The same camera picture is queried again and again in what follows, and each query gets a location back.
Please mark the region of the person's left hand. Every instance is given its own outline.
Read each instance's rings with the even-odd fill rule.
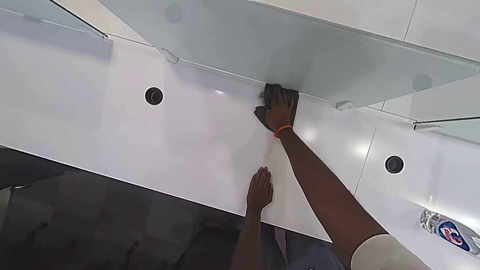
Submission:
[[[268,168],[262,168],[253,175],[250,181],[250,187],[247,195],[247,212],[260,214],[262,209],[272,202],[273,184],[270,183],[272,177]]]

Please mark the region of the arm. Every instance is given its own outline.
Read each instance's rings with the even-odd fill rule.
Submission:
[[[293,100],[278,94],[265,116],[273,130],[290,123]],[[388,233],[380,226],[337,176],[293,132],[286,128],[278,138],[287,152],[293,172],[318,220],[334,243],[333,250],[350,264],[352,255],[363,241]]]
[[[240,232],[230,270],[263,269],[260,244],[260,215],[265,206],[272,202],[273,185],[267,167],[253,175],[247,195],[245,225]]]

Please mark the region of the person's right hand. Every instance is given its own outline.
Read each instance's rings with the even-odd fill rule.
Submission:
[[[276,100],[271,100],[271,109],[265,114],[265,122],[273,131],[277,131],[281,126],[290,124],[290,114],[293,108],[293,98],[287,99],[284,91],[279,91]]]

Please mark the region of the frosted glass shelf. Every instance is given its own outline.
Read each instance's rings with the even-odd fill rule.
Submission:
[[[53,0],[0,0],[0,9],[3,9],[4,12],[15,12],[43,22],[68,26],[84,32],[90,31],[101,37],[107,36]]]
[[[245,0],[100,0],[157,49],[362,107],[479,72],[480,63]]]
[[[450,137],[466,140],[476,144],[480,144],[480,116],[471,119],[450,120],[450,121],[427,121],[420,123],[418,126],[437,125],[440,128],[435,129],[435,133],[444,134]]]

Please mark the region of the hand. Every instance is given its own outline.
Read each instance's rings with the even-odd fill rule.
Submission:
[[[258,170],[250,181],[247,195],[247,213],[262,213],[262,209],[272,202],[273,184],[270,183],[272,174],[267,167]]]
[[[277,131],[281,126],[290,124],[290,114],[293,108],[293,98],[287,100],[287,94],[279,91],[276,100],[271,100],[271,109],[265,115],[265,122],[273,131]]]

